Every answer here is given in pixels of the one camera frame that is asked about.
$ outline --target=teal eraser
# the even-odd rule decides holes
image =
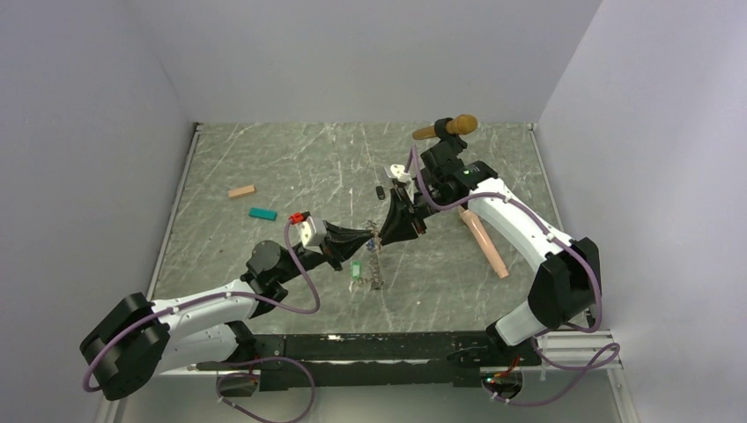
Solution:
[[[277,217],[277,211],[252,207],[251,209],[249,209],[249,216],[258,219],[275,220],[275,218]]]

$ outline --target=red clip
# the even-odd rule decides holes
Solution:
[[[290,220],[292,224],[301,223],[308,217],[308,211],[305,213],[294,213],[291,215]]]

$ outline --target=gray marble tabletop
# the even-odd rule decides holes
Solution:
[[[383,223],[388,199],[375,187],[385,165],[404,163],[412,131],[427,122],[255,123],[203,125],[154,298],[180,297],[224,284],[246,271],[254,245],[283,244],[286,218],[311,211],[331,223]],[[529,207],[557,225],[535,146],[525,123],[480,124],[464,137],[465,163],[496,169]],[[433,140],[418,141],[422,152]],[[229,200],[227,191],[254,184],[256,193]],[[251,207],[277,211],[276,221],[248,216]],[[482,330],[526,298],[534,274],[521,255],[485,225],[510,276],[499,279],[456,211],[432,216],[427,234],[385,247],[383,288],[351,282],[349,263],[310,271],[322,298],[315,315],[273,310],[248,322],[254,333]],[[295,231],[292,241],[298,240]],[[368,254],[356,255],[368,271]],[[285,284],[284,303],[311,308],[302,278]]]

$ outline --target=wooden handle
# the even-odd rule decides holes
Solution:
[[[490,262],[492,269],[498,273],[498,277],[503,279],[508,276],[506,264],[503,263],[503,259],[500,258],[498,250],[495,249],[494,245],[492,245],[492,241],[488,237],[488,233],[485,231],[483,223],[480,222],[480,218],[474,212],[464,210],[463,207],[459,207],[459,217],[462,218],[462,222],[470,228],[472,235],[475,236],[477,244],[480,246],[480,249],[483,250],[483,253],[485,254],[485,257],[487,257],[488,262]]]
[[[477,129],[477,118],[473,115],[458,115],[456,119],[448,121],[446,132],[451,135],[467,135]],[[412,133],[414,139],[428,139],[436,137],[436,129],[433,126],[420,128]]]

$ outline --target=wooden block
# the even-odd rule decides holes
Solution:
[[[247,185],[246,187],[231,189],[230,191],[228,191],[228,198],[231,198],[233,200],[235,198],[246,197],[249,194],[254,194],[255,192],[256,189],[254,185]]]

